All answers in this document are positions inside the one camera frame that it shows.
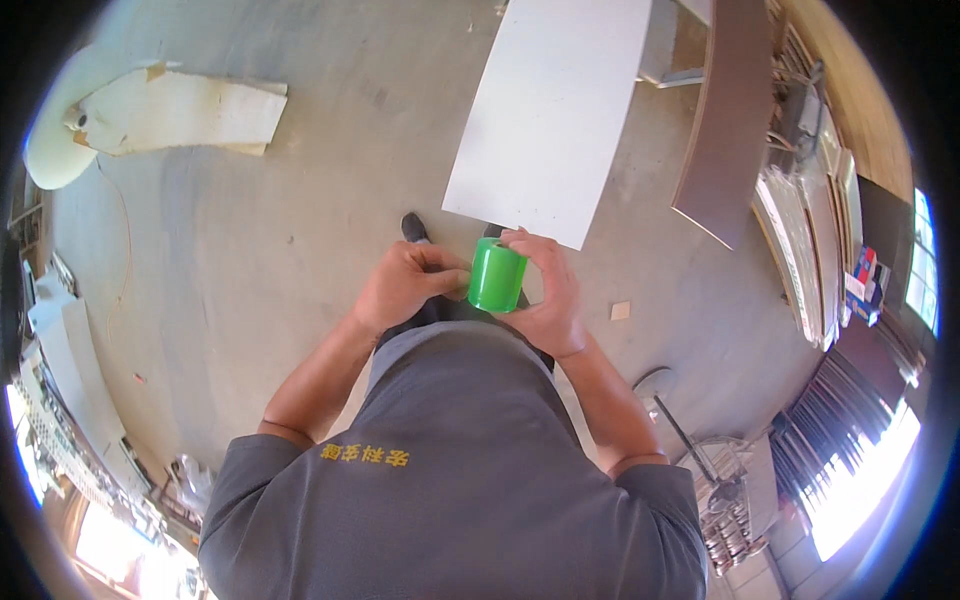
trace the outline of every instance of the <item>metal rod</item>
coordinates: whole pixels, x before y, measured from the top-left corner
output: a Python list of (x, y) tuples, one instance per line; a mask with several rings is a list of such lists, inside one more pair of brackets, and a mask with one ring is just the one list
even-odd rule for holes
[(707, 478), (707, 481), (712, 485), (717, 485), (717, 479), (713, 476), (707, 466), (704, 465), (704, 460), (700, 458), (700, 454), (697, 452), (697, 448), (693, 446), (693, 442), (686, 436), (684, 431), (680, 428), (675, 420), (673, 420), (673, 415), (670, 414), (670, 411), (666, 410), (666, 406), (663, 406), (663, 402), (660, 401), (660, 397), (654, 394), (654, 402), (657, 403), (657, 406), (663, 411), (663, 415), (667, 420), (670, 421), (670, 424), (673, 425), (674, 431), (677, 432), (677, 435), (680, 436), (681, 441), (686, 446), (686, 451), (690, 453), (690, 456), (693, 457), (693, 461), (697, 464), (697, 467), (704, 472), (704, 477)]

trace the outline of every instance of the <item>box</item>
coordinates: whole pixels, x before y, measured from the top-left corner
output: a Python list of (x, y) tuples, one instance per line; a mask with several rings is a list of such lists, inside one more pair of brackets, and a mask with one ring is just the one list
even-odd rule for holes
[(883, 307), (883, 294), (890, 281), (890, 269), (876, 260), (869, 246), (860, 249), (853, 273), (844, 273), (846, 306), (856, 316), (873, 326)]

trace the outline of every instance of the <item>wooden wall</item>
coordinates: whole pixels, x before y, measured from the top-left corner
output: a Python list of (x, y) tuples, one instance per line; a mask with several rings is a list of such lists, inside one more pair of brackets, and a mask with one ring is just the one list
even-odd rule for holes
[(827, 68), (827, 96), (857, 174), (913, 204), (906, 137), (867, 58), (822, 0), (777, 0), (813, 58)]

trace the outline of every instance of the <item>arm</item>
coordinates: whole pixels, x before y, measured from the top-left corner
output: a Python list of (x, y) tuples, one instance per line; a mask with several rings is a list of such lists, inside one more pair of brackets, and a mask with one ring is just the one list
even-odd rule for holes
[(304, 450), (325, 438), (383, 332), (413, 317), (427, 299), (457, 294), (469, 283), (468, 269), (440, 246), (393, 244), (350, 312), (276, 391), (257, 433)]
[(611, 479), (633, 465), (670, 464), (643, 405), (593, 336), (588, 334), (584, 349), (558, 362), (573, 384)]
[(633, 465), (668, 465), (643, 406), (583, 325), (579, 285), (560, 245), (524, 229), (505, 230), (500, 240), (540, 268), (543, 302), (498, 317), (557, 359), (584, 409), (603, 469), (615, 479)]

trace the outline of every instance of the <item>concrete floor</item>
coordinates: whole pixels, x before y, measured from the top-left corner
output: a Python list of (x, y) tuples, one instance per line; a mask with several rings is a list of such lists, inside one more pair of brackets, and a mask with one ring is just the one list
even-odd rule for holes
[[(88, 303), (101, 367), (134, 447), (158, 477), (187, 452), (213, 466), (256, 427), (284, 376), (350, 306), (411, 208), (469, 258), (484, 224), (440, 211), (499, 19), (493, 0), (119, 1), (93, 33), (131, 61), (290, 85), (264, 157), (196, 148), (101, 156), (56, 192), (53, 239)], [(680, 66), (705, 31), (682, 23)], [(730, 252), (670, 209), (698, 86), (639, 84), (581, 252), (588, 324), (633, 381), (668, 365), (667, 399), (697, 437), (754, 435), (819, 358), (780, 299), (750, 216)], [(539, 283), (529, 277), (532, 300)], [(613, 302), (630, 300), (625, 321)], [(139, 383), (134, 374), (145, 382)], [(569, 384), (558, 381), (583, 431)], [(361, 376), (351, 397), (366, 388)], [(344, 427), (350, 415), (338, 423)], [(673, 456), (679, 439), (662, 424)]]

